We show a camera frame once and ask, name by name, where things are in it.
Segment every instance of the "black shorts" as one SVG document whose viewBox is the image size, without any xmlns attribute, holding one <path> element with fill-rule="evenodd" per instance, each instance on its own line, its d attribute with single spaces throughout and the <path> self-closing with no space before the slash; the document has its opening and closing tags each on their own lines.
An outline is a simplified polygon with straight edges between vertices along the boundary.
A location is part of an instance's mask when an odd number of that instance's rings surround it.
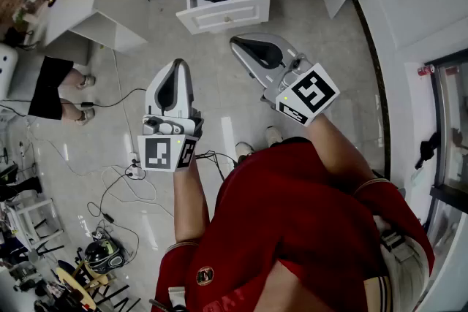
<svg viewBox="0 0 468 312">
<path fill-rule="evenodd" d="M 44 57 L 36 90 L 29 107 L 29 115 L 61 120 L 59 86 L 73 68 L 73 61 Z"/>
</svg>

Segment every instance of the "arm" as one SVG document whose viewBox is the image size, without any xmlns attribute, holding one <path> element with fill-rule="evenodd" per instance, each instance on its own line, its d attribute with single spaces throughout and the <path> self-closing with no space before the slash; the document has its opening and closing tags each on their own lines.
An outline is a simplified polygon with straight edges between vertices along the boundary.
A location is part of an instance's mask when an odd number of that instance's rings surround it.
<svg viewBox="0 0 468 312">
<path fill-rule="evenodd" d="M 336 185 L 344 192 L 352 194 L 360 185 L 375 178 L 356 147 L 325 115 L 318 115 L 307 127 L 307 137 Z"/>
<path fill-rule="evenodd" d="M 209 222 L 208 206 L 193 158 L 190 167 L 174 173 L 174 230 L 177 243 L 200 238 Z"/>
</svg>

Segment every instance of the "floor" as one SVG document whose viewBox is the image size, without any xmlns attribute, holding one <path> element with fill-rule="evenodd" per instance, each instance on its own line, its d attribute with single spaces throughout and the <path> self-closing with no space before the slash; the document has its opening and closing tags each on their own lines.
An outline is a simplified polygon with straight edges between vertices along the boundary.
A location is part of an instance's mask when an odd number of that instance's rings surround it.
<svg viewBox="0 0 468 312">
<path fill-rule="evenodd" d="M 323 0 L 271 0 L 267 23 L 196 36 L 192 36 L 175 16 L 184 7 L 185 0 L 151 0 L 148 17 L 151 41 L 128 56 L 117 53 L 123 95 L 133 88 L 147 88 L 165 64 L 174 58 L 184 58 L 191 68 L 194 107 L 201 110 L 205 119 L 203 137 L 197 144 L 198 153 L 215 150 L 232 154 L 233 144 L 239 141 L 249 142 L 255 149 L 264 148 L 263 134 L 270 125 L 278 126 L 285 137 L 301 135 L 300 125 L 260 102 L 260 85 L 236 61 L 228 43 L 232 35 L 244 32 L 278 34 L 305 53 L 310 61 L 319 61 L 324 66 L 341 90 L 340 97 L 327 109 L 326 115 L 363 153 L 372 168 L 383 170 L 382 114 L 377 81 L 365 36 L 350 0 L 333 20 L 328 17 Z M 84 91 L 63 91 L 63 97 L 79 102 L 117 102 L 120 94 L 111 51 L 95 46 L 87 69 L 97 77 L 96 86 Z M 10 121 L 8 137 L 13 153 L 18 154 L 20 140 L 26 147 L 32 142 L 24 166 L 32 163 L 34 151 L 45 195 L 54 199 L 66 231 L 61 242 L 67 244 L 67 256 L 71 259 L 78 246 L 85 248 L 90 243 L 90 232 L 99 222 L 89 214 L 86 204 L 99 203 L 104 185 L 109 186 L 124 171 L 131 143 L 136 145 L 137 136 L 141 134 L 144 93 L 133 93 L 124 104 L 131 138 L 121 104 L 97 108 L 96 118 L 84 127 L 41 118 L 28 118 L 28 124 L 22 118 Z M 222 156 L 219 161 L 226 175 L 230 164 Z M 198 167 L 212 215 L 222 180 L 216 167 L 207 160 L 199 161 Z M 131 298 L 142 298 L 136 311 L 149 311 L 146 301 L 154 296 L 159 262 L 165 249 L 174 243 L 172 176 L 149 172 L 144 181 L 128 183 L 131 189 L 123 180 L 117 182 L 102 206 L 117 224 L 139 235 L 137 246 L 133 233 L 114 228 L 113 234 L 130 252 L 137 250 L 135 260 L 116 274 L 121 282 L 130 285 Z M 142 199 L 145 202 L 133 202 Z"/>
</svg>

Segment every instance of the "white drawer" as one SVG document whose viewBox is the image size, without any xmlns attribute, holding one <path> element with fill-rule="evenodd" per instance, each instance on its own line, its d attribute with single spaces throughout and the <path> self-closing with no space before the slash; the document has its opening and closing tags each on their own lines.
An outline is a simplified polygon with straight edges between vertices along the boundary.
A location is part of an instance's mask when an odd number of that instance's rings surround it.
<svg viewBox="0 0 468 312">
<path fill-rule="evenodd" d="M 192 34 L 261 23 L 270 12 L 270 0 L 186 1 L 187 9 L 176 15 Z"/>
</svg>

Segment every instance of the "shoe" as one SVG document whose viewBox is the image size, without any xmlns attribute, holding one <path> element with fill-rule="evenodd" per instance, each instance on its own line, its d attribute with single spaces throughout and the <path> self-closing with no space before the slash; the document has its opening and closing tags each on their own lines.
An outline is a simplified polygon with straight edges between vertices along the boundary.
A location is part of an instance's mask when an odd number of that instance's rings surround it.
<svg viewBox="0 0 468 312">
<path fill-rule="evenodd" d="M 86 125 L 96 115 L 93 108 L 91 108 L 90 110 L 83 110 L 81 112 L 83 112 L 81 119 L 75 120 L 75 123 L 81 126 Z"/>
<path fill-rule="evenodd" d="M 85 82 L 83 83 L 80 83 L 79 85 L 77 85 L 77 89 L 78 90 L 83 90 L 84 88 L 86 87 L 91 87 L 91 86 L 94 86 L 94 84 L 96 83 L 96 77 L 93 76 L 93 75 L 86 75 L 85 76 Z"/>
<path fill-rule="evenodd" d="M 266 142 L 268 143 L 268 147 L 271 147 L 275 143 L 281 143 L 283 141 L 283 136 L 278 128 L 274 126 L 269 126 L 266 128 L 265 132 Z"/>
<path fill-rule="evenodd" d="M 241 156 L 247 157 L 254 152 L 254 149 L 249 143 L 239 142 L 237 145 L 235 145 L 235 154 L 237 155 L 237 160 L 239 160 Z"/>
</svg>

